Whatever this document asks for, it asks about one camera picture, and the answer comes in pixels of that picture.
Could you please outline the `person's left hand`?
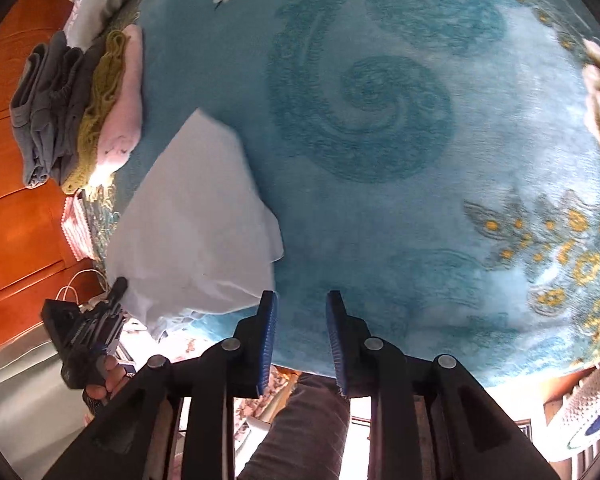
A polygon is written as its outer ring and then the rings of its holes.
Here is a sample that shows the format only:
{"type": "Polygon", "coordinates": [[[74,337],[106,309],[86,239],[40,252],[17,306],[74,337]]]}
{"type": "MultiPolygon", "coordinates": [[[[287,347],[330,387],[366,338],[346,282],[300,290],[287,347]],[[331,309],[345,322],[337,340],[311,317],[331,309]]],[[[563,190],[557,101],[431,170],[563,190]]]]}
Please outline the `person's left hand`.
{"type": "Polygon", "coordinates": [[[107,403],[130,380],[128,371],[114,356],[106,356],[102,361],[102,366],[104,367],[102,384],[87,385],[83,391],[83,399],[90,408],[96,403],[107,403]]]}

